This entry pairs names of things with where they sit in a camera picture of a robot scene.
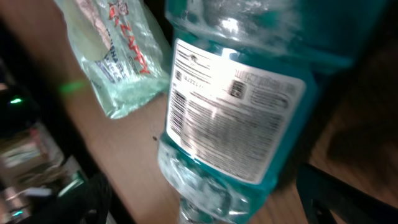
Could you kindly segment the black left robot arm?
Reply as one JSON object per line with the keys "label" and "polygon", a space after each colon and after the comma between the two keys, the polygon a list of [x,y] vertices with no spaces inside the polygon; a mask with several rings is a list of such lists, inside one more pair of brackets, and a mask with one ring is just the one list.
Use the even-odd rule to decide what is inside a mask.
{"label": "black left robot arm", "polygon": [[1,65],[1,223],[29,217],[32,199],[63,197],[84,182],[65,165],[36,102]]}

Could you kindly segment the light blue tissue pack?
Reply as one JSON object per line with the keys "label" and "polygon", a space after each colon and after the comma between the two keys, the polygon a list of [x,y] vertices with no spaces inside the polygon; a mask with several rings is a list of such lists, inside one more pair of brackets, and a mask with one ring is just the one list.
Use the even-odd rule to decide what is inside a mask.
{"label": "light blue tissue pack", "polygon": [[55,0],[72,51],[111,119],[127,116],[170,85],[171,48],[140,0]]}

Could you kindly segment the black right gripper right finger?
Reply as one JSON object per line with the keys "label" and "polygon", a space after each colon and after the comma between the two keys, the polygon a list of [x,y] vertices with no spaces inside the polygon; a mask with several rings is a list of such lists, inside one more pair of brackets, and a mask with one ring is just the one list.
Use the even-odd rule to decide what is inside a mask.
{"label": "black right gripper right finger", "polygon": [[310,224],[397,223],[397,208],[388,205],[310,164],[298,168],[297,191]]}

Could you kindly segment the blue mouthwash bottle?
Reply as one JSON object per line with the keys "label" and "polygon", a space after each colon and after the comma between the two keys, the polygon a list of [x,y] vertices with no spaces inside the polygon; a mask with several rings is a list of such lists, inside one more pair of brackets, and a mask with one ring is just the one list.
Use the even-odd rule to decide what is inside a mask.
{"label": "blue mouthwash bottle", "polygon": [[180,223],[246,223],[263,206],[332,76],[390,1],[167,1],[174,52],[161,172]]}

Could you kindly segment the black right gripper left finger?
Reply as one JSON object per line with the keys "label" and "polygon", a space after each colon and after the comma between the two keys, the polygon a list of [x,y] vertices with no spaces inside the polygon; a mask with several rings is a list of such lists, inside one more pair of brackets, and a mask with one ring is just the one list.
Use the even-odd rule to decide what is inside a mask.
{"label": "black right gripper left finger", "polygon": [[97,173],[89,181],[51,199],[22,224],[106,224],[112,192],[106,176]]}

